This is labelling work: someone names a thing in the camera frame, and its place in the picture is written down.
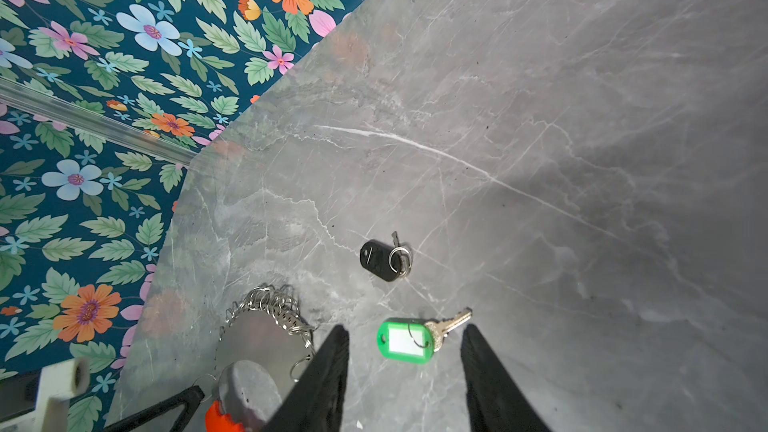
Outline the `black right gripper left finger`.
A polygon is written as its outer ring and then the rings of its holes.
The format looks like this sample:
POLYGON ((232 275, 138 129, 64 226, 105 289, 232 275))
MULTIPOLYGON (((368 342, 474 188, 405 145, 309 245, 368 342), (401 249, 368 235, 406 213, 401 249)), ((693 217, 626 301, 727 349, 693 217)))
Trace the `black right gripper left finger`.
POLYGON ((336 325, 263 431, 340 431, 349 364, 349 333, 336 325))

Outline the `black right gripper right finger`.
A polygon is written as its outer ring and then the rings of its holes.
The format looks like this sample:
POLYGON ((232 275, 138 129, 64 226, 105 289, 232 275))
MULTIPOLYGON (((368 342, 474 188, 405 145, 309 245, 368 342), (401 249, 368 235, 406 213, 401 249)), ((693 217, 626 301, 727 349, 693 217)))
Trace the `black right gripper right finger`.
POLYGON ((471 431, 551 431, 475 325, 464 330, 460 355, 471 431))

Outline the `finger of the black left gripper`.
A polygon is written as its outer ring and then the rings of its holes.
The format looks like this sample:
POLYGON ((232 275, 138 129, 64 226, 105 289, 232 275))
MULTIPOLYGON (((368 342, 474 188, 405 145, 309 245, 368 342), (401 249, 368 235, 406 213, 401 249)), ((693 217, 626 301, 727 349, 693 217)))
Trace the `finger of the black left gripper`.
POLYGON ((193 385, 151 407, 134 413, 104 428, 104 432, 131 432, 159 417, 177 412, 170 431, 183 431, 200 407, 205 394, 200 386, 193 385))

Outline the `metal keyring holder red handle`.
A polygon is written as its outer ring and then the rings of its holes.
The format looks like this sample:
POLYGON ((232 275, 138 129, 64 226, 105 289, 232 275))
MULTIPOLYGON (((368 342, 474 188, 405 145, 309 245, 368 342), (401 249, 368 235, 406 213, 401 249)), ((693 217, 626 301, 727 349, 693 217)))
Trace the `metal keyring holder red handle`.
POLYGON ((315 355, 314 328, 290 285, 262 284, 234 302, 220 328, 207 431, 260 431, 315 355))

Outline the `green tag key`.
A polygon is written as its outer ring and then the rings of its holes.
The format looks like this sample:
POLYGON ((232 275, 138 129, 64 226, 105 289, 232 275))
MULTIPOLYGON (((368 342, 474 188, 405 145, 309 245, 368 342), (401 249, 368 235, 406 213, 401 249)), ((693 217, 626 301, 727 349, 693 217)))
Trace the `green tag key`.
POLYGON ((446 337, 471 320, 473 311, 465 308, 456 316, 436 321, 389 320, 377 331, 381 355, 389 360, 423 365, 441 350, 446 337))

